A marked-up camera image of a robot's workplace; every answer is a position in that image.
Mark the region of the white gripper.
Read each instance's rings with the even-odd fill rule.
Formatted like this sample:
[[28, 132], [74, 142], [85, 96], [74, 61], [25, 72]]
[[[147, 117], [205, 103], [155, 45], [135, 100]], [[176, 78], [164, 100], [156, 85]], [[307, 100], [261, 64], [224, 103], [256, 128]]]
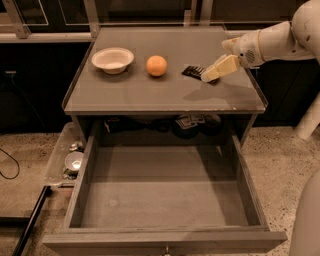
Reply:
[[211, 82], [238, 70], [240, 64], [244, 68], [256, 67], [264, 63], [260, 51], [260, 30], [241, 37], [231, 38], [222, 42], [224, 50], [233, 51], [235, 55], [222, 55], [201, 74], [203, 82]]

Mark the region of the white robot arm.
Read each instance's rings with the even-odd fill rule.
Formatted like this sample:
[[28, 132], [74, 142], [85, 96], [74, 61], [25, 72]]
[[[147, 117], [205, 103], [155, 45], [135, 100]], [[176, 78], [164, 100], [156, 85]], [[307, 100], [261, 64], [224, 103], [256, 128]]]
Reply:
[[[201, 74], [211, 82], [272, 60], [315, 59], [320, 63], [320, 0], [302, 4], [290, 22], [252, 31], [222, 42], [229, 55], [218, 58]], [[314, 173], [301, 193], [291, 236], [289, 256], [320, 256], [320, 172]]]

